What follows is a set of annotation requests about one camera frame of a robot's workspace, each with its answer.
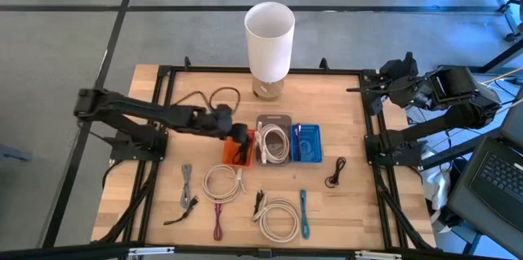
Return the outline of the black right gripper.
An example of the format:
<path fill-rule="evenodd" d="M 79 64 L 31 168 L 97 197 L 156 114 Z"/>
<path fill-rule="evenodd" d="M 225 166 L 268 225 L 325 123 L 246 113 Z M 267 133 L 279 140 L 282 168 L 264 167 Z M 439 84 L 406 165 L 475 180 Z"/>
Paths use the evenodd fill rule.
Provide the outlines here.
<path fill-rule="evenodd" d="M 392 81 L 386 74 L 369 73 L 369 82 L 373 85 L 366 87 L 347 88 L 347 92 L 381 91 L 387 88 L 387 97 L 400 108 L 407 106 L 423 106 L 426 104 L 426 87 L 423 77 L 404 76 Z"/>

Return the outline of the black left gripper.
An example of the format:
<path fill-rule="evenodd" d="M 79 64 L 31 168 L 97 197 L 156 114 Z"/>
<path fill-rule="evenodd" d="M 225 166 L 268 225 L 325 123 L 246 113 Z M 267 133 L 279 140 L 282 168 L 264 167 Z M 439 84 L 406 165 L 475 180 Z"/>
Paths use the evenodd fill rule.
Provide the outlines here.
<path fill-rule="evenodd" d="M 236 143 L 242 143 L 236 154 L 235 164 L 246 164 L 248 150 L 253 145 L 255 131 L 248 129 L 248 126 L 244 123 L 234 123 L 230 130 L 230 137 Z"/>

